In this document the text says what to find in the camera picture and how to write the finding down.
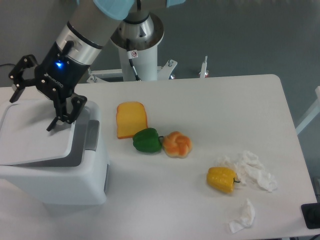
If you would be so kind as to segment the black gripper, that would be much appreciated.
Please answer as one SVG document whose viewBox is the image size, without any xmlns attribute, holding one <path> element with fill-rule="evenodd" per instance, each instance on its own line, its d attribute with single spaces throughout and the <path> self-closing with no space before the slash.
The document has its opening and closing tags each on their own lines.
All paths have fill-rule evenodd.
<svg viewBox="0 0 320 240">
<path fill-rule="evenodd" d="M 39 65 L 33 54 L 24 55 L 8 74 L 13 81 L 14 90 L 10 103 L 16 102 L 26 87 L 34 86 L 36 79 L 46 81 L 46 86 L 40 88 L 43 93 L 47 94 L 53 88 L 57 90 L 50 97 L 56 116 L 47 127 L 48 132 L 55 128 L 58 121 L 72 124 L 88 100 L 85 96 L 74 92 L 75 86 L 89 68 L 88 65 L 78 63 L 68 55 L 74 46 L 74 40 L 68 40 L 62 49 L 54 43 Z M 24 71 L 31 68 L 35 68 L 34 77 L 24 79 Z"/>
</svg>

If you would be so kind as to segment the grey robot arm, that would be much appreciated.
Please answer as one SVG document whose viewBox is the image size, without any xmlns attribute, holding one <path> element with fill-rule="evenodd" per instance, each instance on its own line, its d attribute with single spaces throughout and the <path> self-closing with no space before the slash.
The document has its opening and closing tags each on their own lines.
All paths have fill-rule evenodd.
<svg viewBox="0 0 320 240">
<path fill-rule="evenodd" d="M 8 77 L 15 86 L 10 102 L 16 102 L 26 87 L 35 86 L 53 102 L 55 118 L 73 123 L 87 98 L 74 92 L 76 85 L 129 14 L 183 4 L 182 0 L 80 0 L 42 63 L 34 55 L 23 56 Z"/>
</svg>

